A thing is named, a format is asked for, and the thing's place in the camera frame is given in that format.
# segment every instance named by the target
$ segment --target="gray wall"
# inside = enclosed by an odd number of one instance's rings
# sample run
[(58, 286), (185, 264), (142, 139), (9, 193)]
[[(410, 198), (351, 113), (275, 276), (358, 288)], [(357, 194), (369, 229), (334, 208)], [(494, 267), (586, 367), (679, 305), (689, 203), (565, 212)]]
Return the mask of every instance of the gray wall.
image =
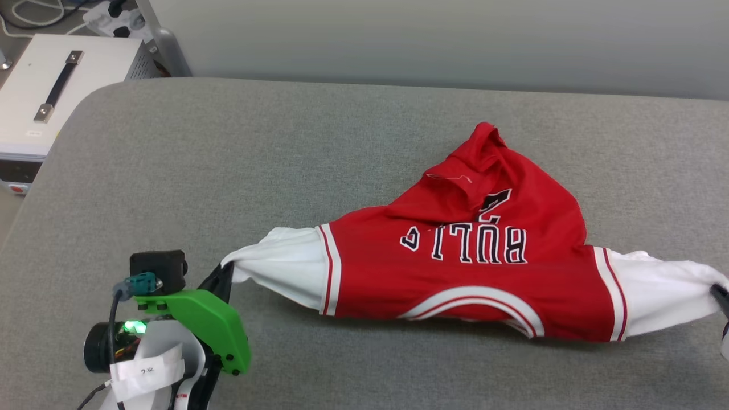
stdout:
[(195, 76), (729, 99), (728, 0), (140, 0)]

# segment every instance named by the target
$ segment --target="white paper tag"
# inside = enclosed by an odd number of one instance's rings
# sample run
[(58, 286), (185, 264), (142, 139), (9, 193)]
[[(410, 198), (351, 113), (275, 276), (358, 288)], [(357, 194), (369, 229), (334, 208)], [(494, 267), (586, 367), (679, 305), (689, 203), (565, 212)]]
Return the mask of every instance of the white paper tag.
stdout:
[(110, 371), (112, 389), (118, 401), (154, 392), (182, 379), (182, 345), (177, 344), (159, 356), (115, 363)]

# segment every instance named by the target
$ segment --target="white cable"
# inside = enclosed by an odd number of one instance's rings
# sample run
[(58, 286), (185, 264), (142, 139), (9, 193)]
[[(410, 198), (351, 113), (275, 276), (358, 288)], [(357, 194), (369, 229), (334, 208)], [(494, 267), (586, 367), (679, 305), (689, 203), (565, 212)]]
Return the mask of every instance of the white cable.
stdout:
[[(37, 5), (43, 6), (43, 7), (49, 7), (51, 9), (57, 9), (57, 10), (60, 10), (61, 13), (58, 16), (56, 16), (55, 18), (53, 18), (52, 20), (48, 20), (48, 21), (33, 21), (33, 20), (29, 20), (29, 19), (21, 16), (17, 12), (17, 8), (20, 7), (22, 4), (25, 4), (25, 3), (32, 3), (32, 4), (37, 4)], [(60, 19), (62, 19), (63, 18), (63, 15), (65, 14), (65, 11), (64, 10), (67, 10), (67, 9), (68, 10), (73, 10), (73, 9), (76, 8), (76, 7), (71, 7), (71, 6), (64, 6), (63, 5), (63, 0), (57, 0), (57, 3), (58, 4), (48, 4), (48, 3), (44, 3), (43, 1), (40, 1), (40, 0), (20, 0), (19, 2), (17, 2), (17, 3), (15, 3), (15, 4), (12, 5), (12, 8), (10, 9), (10, 12), (12, 13), (13, 16), (15, 16), (15, 18), (17, 18), (20, 21), (23, 21), (24, 23), (30, 24), (31, 26), (45, 26), (47, 24), (56, 23), (57, 21), (59, 21)], [(88, 7), (80, 7), (79, 10), (89, 11), (91, 9), (89, 9)]]
[[(48, 4), (48, 3), (44, 2), (44, 1), (40, 1), (40, 0), (21, 0), (20, 2), (23, 3), (25, 1), (27, 1), (28, 3), (38, 4), (39, 6), (50, 7), (52, 9), (59, 8), (58, 5), (56, 5), (56, 4)], [(67, 10), (73, 10), (73, 9), (76, 9), (76, 6), (64, 6), (63, 8), (67, 9)], [(87, 11), (91, 10), (91, 8), (90, 7), (79, 7), (79, 10), (81, 10), (83, 12), (87, 12)]]
[(7, 31), (7, 26), (5, 25), (5, 19), (0, 16), (0, 26), (2, 26), (2, 31), (5, 33), (6, 36), (12, 37), (14, 39), (32, 39), (32, 34), (11, 34)]
[(19, 15), (19, 14), (17, 13), (17, 7), (18, 7), (18, 6), (20, 6), (21, 4), (25, 4), (25, 3), (27, 3), (27, 2), (28, 2), (28, 0), (20, 0), (20, 1), (18, 2), (18, 3), (15, 3), (15, 4), (13, 4), (13, 5), (12, 5), (12, 8), (10, 9), (10, 12), (11, 12), (11, 13), (12, 13), (12, 15), (13, 15), (13, 16), (15, 16), (15, 18), (17, 18), (18, 20), (20, 20), (20, 21), (22, 21), (22, 22), (24, 22), (24, 23), (30, 24), (30, 25), (32, 25), (32, 26), (44, 26), (44, 25), (46, 25), (46, 24), (53, 24), (53, 23), (56, 23), (56, 22), (57, 22), (57, 21), (59, 21), (59, 20), (60, 20), (61, 18), (63, 18), (63, 13), (65, 13), (65, 12), (63, 11), (63, 2), (62, 2), (62, 0), (57, 0), (57, 2), (58, 2), (58, 6), (59, 6), (59, 7), (61, 8), (61, 13), (60, 13), (59, 15), (55, 16), (55, 17), (54, 17), (53, 19), (51, 19), (51, 20), (48, 20), (48, 21), (32, 21), (32, 20), (28, 20), (27, 18), (25, 18), (25, 17), (23, 17), (23, 16), (21, 16), (21, 15)]
[(64, 34), (64, 36), (70, 36), (71, 34), (77, 32), (78, 30), (81, 30), (82, 28), (86, 27), (88, 23), (79, 24), (76, 27), (73, 27), (71, 30), (69, 30), (68, 33)]

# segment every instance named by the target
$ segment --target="green led light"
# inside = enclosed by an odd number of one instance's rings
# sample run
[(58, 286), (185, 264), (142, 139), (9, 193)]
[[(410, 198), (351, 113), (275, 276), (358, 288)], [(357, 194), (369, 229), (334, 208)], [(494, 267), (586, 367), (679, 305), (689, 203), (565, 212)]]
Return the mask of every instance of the green led light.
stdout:
[(135, 333), (144, 333), (147, 330), (147, 325), (144, 322), (140, 322), (138, 320), (129, 320), (127, 322), (124, 322), (123, 327), (124, 331), (134, 331)]

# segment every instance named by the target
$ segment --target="teal connector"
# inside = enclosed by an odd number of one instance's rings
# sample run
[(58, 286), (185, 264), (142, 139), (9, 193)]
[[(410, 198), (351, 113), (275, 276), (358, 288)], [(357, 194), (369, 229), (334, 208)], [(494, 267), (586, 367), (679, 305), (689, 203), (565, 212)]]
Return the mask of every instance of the teal connector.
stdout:
[(132, 285), (131, 291), (135, 296), (149, 295), (162, 285), (157, 283), (157, 277), (152, 272), (130, 276), (125, 281)]

